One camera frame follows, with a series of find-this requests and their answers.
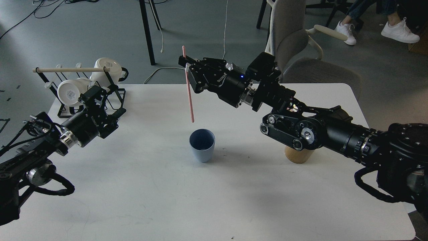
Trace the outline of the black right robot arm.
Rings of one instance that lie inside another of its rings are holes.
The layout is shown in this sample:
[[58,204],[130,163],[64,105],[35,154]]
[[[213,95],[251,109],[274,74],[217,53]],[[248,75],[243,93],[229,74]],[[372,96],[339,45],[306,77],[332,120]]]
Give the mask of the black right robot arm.
[[223,59],[180,56],[188,67],[194,93],[203,90],[237,108],[243,102],[258,111],[263,103],[272,111],[263,117],[261,132],[295,151],[326,147],[364,166],[355,183],[378,200],[413,204],[427,219],[427,124],[393,123],[387,131],[352,123],[341,106],[310,107],[295,91],[279,83],[274,56],[261,53],[245,73]]

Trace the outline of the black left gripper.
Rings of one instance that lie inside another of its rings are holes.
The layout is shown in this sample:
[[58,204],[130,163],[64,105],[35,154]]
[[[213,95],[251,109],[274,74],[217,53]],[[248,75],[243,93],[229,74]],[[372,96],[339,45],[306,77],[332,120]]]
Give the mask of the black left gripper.
[[72,143],[83,148],[96,136],[105,139],[118,129],[119,119],[126,109],[119,108],[113,114],[107,114],[104,109],[106,96],[106,90],[98,86],[79,96],[84,110],[62,123],[63,133],[71,137]]

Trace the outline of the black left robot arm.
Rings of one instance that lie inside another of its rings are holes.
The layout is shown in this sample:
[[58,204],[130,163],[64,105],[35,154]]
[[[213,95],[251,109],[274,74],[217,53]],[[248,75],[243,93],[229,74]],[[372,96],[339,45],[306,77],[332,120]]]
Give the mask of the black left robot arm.
[[84,147],[96,136],[104,139],[115,131],[126,109],[121,107],[113,114],[107,114],[105,105],[108,96],[118,90],[116,84],[107,88],[93,86],[78,99],[84,105],[83,111],[61,125],[41,112],[26,121],[18,132],[20,135],[27,131],[31,139],[15,143],[14,138],[2,147],[1,154],[5,154],[13,147],[20,146],[15,157],[1,163],[1,225],[19,219],[21,206],[33,192],[56,196],[74,192],[74,185],[56,172],[55,165],[48,157],[53,153],[65,156],[74,145]]

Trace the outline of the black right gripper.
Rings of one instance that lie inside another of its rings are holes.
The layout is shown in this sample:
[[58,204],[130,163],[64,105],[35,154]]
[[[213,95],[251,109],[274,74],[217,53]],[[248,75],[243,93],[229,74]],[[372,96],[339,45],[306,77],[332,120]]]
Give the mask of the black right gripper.
[[185,67],[190,64],[189,81],[194,93],[204,90],[216,93],[219,99],[238,108],[241,95],[250,84],[250,78],[236,70],[229,71],[227,61],[223,59],[204,57],[201,60],[192,59],[189,56],[180,56],[178,64]]

